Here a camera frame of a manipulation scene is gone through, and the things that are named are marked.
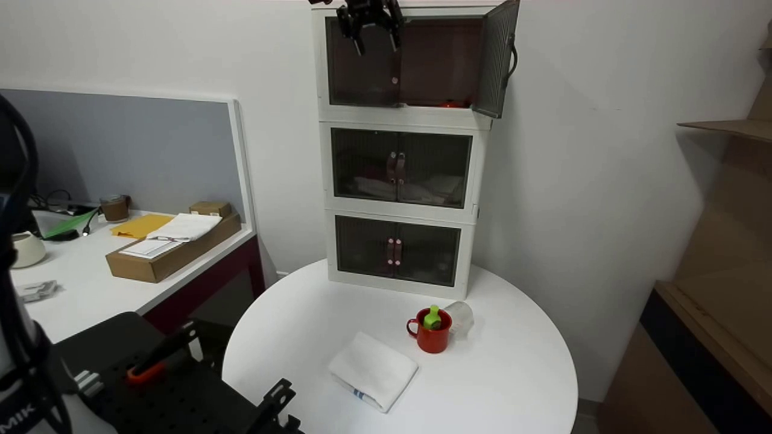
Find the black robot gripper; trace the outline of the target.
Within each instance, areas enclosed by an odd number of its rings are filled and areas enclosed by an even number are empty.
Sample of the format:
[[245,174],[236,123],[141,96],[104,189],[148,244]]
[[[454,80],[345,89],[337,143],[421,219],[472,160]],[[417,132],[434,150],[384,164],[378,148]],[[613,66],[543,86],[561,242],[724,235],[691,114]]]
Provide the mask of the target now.
[[362,42],[362,26],[378,25],[387,29],[391,50],[400,50],[400,7],[398,0],[345,0],[337,9],[337,23],[345,29],[351,29],[351,42],[356,49],[356,56],[363,56],[363,42]]

